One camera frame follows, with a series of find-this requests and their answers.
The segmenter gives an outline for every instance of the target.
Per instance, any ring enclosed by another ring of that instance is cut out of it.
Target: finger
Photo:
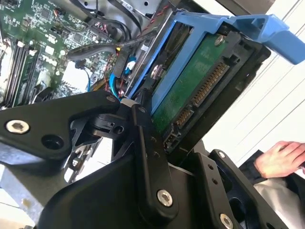
[[[293,162],[292,165],[293,167],[299,167],[301,164],[305,162],[305,152],[300,154]]]
[[[305,152],[305,144],[301,144],[298,148],[287,155],[288,160],[294,161],[299,155]]]
[[[286,141],[280,141],[278,143],[276,143],[271,149],[270,151],[277,151],[279,152],[281,149],[285,148],[286,146],[288,146],[290,143],[286,142]]]
[[[290,154],[295,149],[297,149],[300,145],[301,145],[301,143],[299,143],[299,142],[293,142],[293,143],[289,144],[288,146],[286,146],[285,149],[283,149],[281,151],[281,155],[286,156],[286,155]]]

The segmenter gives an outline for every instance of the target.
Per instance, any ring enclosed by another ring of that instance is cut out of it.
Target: black metal arm
[[[72,150],[105,136],[114,139],[112,163],[43,200],[35,196],[38,229],[287,228],[224,152],[202,148],[182,167],[168,164],[143,106],[97,91],[0,112],[0,161],[11,177],[1,185],[19,182],[33,197],[29,177],[51,186]]]

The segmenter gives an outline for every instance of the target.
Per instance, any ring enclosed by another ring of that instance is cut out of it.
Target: white wall
[[[305,0],[276,0],[274,13],[305,42]],[[239,166],[279,140],[305,142],[305,62],[292,65],[272,53],[255,80],[203,138]]]

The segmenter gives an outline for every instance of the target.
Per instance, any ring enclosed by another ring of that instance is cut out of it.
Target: sleeve
[[[246,176],[246,178],[251,182],[251,184],[255,185],[261,183],[267,179],[263,178],[259,171],[255,168],[254,162],[255,160],[262,155],[263,152],[258,150],[256,153],[252,155],[245,163],[243,163],[239,169]]]

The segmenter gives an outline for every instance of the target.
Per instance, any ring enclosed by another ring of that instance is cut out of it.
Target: motherboard
[[[116,58],[102,52],[84,60],[84,68],[75,68],[66,57],[69,50],[112,39],[103,27],[90,27],[47,0],[0,0],[0,31],[0,104],[4,107],[32,103],[46,88],[52,98],[86,92],[108,74],[109,63]]]

